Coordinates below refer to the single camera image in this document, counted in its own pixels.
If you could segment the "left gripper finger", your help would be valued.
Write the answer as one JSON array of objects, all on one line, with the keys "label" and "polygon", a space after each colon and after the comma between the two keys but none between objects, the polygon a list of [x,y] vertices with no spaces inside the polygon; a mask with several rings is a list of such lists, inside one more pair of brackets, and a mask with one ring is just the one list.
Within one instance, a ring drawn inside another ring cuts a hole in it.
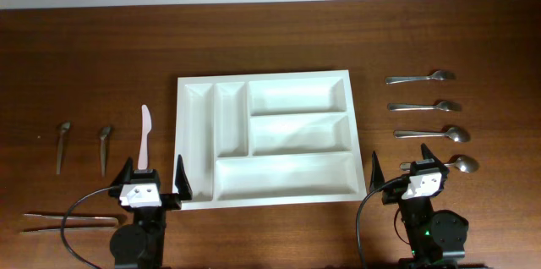
[{"label": "left gripper finger", "polygon": [[129,157],[124,163],[123,168],[120,170],[118,175],[111,182],[111,187],[118,187],[121,185],[129,184],[132,178],[133,170],[133,159]]},{"label": "left gripper finger", "polygon": [[174,176],[174,186],[177,190],[176,194],[179,197],[179,200],[192,200],[193,191],[189,184],[187,175],[185,173],[185,168],[183,165],[183,157],[181,154],[177,156],[177,164],[175,169]]}]

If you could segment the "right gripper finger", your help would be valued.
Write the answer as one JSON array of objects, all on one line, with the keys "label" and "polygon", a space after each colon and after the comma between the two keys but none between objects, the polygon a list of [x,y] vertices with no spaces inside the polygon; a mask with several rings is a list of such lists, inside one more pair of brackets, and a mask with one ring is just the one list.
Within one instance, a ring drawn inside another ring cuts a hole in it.
[{"label": "right gripper finger", "polygon": [[438,157],[436,157],[424,143],[421,145],[421,152],[423,156],[423,160],[420,163],[421,169],[425,170],[435,168],[439,172],[448,171],[448,167],[445,166],[444,163]]},{"label": "right gripper finger", "polygon": [[372,162],[371,162],[372,172],[371,172],[371,177],[370,177],[369,190],[371,192],[374,192],[385,183],[385,177],[382,172],[376,151],[372,152],[371,159],[372,159]]}]

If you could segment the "metal fork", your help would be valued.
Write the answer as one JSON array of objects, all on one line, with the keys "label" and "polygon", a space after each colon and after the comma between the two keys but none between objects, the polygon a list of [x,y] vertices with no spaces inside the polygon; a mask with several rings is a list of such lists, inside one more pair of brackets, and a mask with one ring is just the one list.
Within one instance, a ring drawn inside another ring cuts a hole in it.
[{"label": "metal fork", "polygon": [[432,74],[425,76],[391,76],[385,78],[387,85],[394,85],[400,83],[425,81],[425,80],[454,80],[456,75],[447,70],[436,70]]},{"label": "metal fork", "polygon": [[455,102],[440,101],[433,105],[421,104],[405,104],[405,103],[389,103],[387,109],[391,112],[399,111],[443,111],[443,112],[460,112],[462,107]]}]

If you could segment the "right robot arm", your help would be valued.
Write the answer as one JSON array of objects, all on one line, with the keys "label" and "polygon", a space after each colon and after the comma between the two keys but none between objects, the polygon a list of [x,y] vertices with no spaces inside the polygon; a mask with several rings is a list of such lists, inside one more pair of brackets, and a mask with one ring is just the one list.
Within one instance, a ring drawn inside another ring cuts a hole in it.
[{"label": "right robot arm", "polygon": [[469,222],[453,211],[434,210],[431,199],[443,191],[450,170],[425,144],[421,152],[422,160],[389,181],[374,153],[370,191],[381,193],[384,205],[398,205],[412,251],[410,258],[398,261],[400,268],[457,268],[465,257]]}]

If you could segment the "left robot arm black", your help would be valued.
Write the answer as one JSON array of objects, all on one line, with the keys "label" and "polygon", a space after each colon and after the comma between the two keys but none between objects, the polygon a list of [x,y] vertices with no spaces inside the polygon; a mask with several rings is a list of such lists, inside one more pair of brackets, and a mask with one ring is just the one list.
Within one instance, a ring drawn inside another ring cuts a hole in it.
[{"label": "left robot arm black", "polygon": [[110,240],[116,268],[162,267],[167,212],[180,210],[184,201],[193,198],[181,156],[174,184],[177,193],[162,193],[155,169],[136,170],[133,160],[127,159],[108,190],[125,211],[134,214],[133,222],[120,227]]}]

